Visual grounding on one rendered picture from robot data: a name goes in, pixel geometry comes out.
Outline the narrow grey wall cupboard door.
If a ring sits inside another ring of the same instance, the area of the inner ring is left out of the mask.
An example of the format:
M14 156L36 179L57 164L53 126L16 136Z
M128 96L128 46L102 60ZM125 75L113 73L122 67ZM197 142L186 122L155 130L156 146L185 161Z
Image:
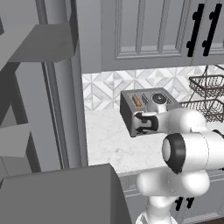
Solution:
M207 39L211 20L209 14L216 4L222 4L219 20L213 35L213 42L207 57L203 56L202 43ZM224 64L224 0L206 0L203 16L200 23L199 34L193 52L192 64L194 66Z

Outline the grey toaster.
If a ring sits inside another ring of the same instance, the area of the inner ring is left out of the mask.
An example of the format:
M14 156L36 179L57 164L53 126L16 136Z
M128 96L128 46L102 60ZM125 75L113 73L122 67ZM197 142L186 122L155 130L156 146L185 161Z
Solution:
M135 103L132 101L133 94L140 100L142 104L140 108L136 107ZM143 113L156 112L156 105L153 105L151 108L147 106L148 101L153 99L153 95L155 95L154 99L157 102L166 102L164 108L167 111L180 108L180 104L162 87L123 90L120 97L120 114L131 137L154 134L152 130L145 130L143 134L137 133L132 125L132 116L134 113L140 111Z

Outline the wide grey wall cupboard door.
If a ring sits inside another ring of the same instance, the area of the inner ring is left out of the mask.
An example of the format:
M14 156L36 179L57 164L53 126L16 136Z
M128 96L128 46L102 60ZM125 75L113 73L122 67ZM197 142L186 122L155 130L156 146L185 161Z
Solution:
M104 71L191 64L187 20L191 0L101 0Z

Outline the grey angled hood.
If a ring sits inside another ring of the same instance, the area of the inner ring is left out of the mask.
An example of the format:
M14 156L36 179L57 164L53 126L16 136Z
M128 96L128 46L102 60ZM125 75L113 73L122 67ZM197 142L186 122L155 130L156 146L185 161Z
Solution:
M0 71L8 62L59 62L71 58L79 35L69 22L19 26L0 36Z

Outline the toasted bread slice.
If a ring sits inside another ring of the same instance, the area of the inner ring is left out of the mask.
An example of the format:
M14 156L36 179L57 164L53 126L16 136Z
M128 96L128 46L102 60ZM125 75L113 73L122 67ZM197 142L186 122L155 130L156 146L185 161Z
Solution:
M136 107L140 108L142 106L142 104L136 94L132 95L132 101L135 103Z

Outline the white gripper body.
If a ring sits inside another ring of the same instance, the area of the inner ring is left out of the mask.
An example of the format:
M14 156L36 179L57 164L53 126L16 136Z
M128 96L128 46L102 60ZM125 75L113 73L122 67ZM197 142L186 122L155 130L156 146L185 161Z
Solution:
M141 134L144 133L143 123L141 119L142 113L143 113L142 111L136 112L132 116L132 125L136 130L136 132Z

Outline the tall grey cabinet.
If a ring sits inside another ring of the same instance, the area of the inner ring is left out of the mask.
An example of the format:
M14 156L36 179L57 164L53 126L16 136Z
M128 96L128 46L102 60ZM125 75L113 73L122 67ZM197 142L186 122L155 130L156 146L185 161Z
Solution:
M23 25L78 21L75 0L0 0L0 36ZM88 163L80 43L59 62L8 62L0 71L0 175Z

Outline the large grey block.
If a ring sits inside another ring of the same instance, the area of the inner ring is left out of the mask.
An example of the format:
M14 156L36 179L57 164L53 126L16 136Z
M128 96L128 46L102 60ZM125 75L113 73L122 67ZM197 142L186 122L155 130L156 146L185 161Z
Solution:
M0 224L132 224L110 164L8 177Z

